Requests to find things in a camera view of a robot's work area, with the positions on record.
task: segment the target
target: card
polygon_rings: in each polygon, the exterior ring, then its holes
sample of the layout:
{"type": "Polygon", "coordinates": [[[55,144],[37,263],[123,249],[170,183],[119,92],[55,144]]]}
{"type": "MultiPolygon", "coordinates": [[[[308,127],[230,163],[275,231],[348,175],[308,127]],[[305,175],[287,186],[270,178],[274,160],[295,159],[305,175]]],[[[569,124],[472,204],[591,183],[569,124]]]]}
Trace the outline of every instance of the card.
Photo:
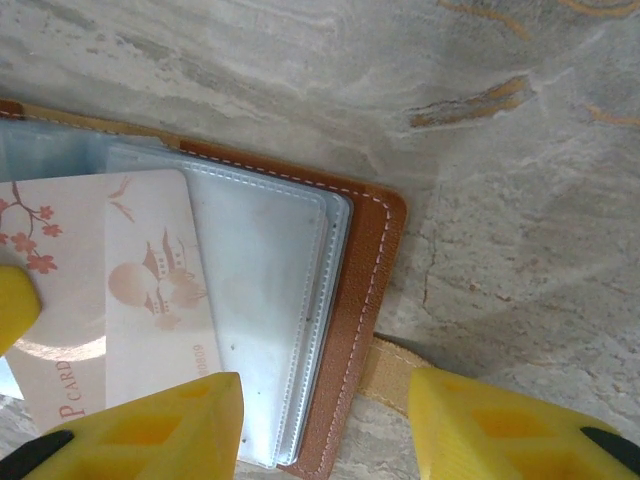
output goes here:
{"type": "Polygon", "coordinates": [[[178,171],[0,184],[0,263],[42,301],[6,356],[43,431],[220,370],[178,171]]]}

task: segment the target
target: tan strap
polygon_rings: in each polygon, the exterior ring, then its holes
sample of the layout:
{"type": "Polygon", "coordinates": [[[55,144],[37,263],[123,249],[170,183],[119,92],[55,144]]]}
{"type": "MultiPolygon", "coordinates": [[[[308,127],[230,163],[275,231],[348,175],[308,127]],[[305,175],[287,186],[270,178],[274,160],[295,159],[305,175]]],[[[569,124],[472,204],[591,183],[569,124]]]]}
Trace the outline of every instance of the tan strap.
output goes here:
{"type": "Polygon", "coordinates": [[[358,393],[407,416],[411,371],[429,362],[395,343],[374,337],[358,393]]]}

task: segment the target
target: yellow plastic block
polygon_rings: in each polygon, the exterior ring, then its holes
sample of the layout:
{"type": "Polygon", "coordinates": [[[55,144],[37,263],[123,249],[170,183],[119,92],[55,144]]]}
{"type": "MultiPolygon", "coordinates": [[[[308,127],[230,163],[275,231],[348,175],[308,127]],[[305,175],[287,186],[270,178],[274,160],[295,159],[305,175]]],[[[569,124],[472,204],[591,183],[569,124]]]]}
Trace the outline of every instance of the yellow plastic block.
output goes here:
{"type": "Polygon", "coordinates": [[[55,428],[75,438],[27,480],[231,480],[240,377],[218,373],[55,428]]]}
{"type": "Polygon", "coordinates": [[[423,480],[637,480],[580,431],[609,425],[436,368],[414,370],[409,421],[423,480]]]}
{"type": "Polygon", "coordinates": [[[0,355],[38,319],[40,300],[27,274],[18,267],[0,267],[0,355]]]}

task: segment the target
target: gray marble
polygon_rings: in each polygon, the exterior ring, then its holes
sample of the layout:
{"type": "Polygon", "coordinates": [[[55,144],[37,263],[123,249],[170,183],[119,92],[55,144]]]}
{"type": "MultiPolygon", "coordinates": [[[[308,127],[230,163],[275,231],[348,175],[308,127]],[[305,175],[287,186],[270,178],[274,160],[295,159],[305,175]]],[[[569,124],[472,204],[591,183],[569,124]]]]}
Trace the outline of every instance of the gray marble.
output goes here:
{"type": "MultiPolygon", "coordinates": [[[[640,442],[638,8],[0,0],[0,95],[398,188],[378,331],[640,442]]],[[[405,420],[357,399],[334,477],[416,478],[405,420]]]]}

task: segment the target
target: stone floor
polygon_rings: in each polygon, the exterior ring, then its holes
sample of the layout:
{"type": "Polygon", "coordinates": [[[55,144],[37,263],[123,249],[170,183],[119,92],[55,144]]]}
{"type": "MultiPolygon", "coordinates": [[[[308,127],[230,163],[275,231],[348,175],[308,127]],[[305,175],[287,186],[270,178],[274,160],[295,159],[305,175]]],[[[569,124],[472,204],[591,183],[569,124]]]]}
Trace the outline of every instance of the stone floor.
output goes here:
{"type": "MultiPolygon", "coordinates": [[[[639,10],[0,0],[0,95],[396,187],[378,331],[640,442],[639,10]]],[[[34,432],[0,406],[6,451],[34,432]]],[[[357,399],[334,477],[416,478],[407,423],[357,399]]]]}

